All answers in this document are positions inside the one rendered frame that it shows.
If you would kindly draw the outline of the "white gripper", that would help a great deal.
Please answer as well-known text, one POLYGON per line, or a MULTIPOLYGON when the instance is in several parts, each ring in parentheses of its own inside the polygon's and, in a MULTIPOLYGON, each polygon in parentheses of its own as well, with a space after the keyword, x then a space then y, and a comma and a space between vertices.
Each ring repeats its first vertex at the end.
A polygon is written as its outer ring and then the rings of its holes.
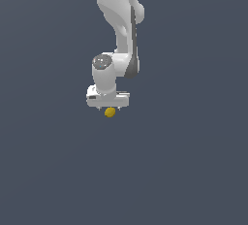
POLYGON ((120 111, 123 107, 129 106, 130 94, 126 91, 115 91, 110 95, 104 96, 97 92, 96 85, 90 85, 86 93, 86 103, 89 107, 98 108, 114 107, 120 111))

